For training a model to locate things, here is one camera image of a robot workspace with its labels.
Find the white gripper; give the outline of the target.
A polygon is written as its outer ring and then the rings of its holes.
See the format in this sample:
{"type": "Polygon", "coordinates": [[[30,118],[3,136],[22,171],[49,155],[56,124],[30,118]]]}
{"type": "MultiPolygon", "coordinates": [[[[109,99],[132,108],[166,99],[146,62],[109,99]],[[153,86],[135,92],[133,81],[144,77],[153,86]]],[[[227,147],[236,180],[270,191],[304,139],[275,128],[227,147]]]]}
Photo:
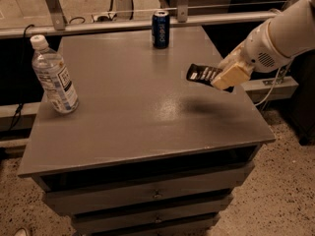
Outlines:
{"type": "Polygon", "coordinates": [[[220,61],[218,67],[221,72],[211,82],[214,88],[228,89],[238,86],[250,80],[253,70],[270,73],[291,61],[273,45],[269,25],[270,22],[265,21],[254,28],[244,42],[239,43],[220,61]]]}

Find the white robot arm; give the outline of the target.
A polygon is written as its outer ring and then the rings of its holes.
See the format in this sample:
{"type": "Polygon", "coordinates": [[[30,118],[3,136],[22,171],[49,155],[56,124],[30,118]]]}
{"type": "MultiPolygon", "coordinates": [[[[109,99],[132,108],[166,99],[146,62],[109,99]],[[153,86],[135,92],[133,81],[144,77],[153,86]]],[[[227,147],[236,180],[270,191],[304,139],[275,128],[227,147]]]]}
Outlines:
{"type": "Polygon", "coordinates": [[[315,0],[298,0],[254,28],[221,60],[222,72],[211,85],[216,89],[238,86],[249,81],[253,72],[273,72],[314,48],[315,0]]]}

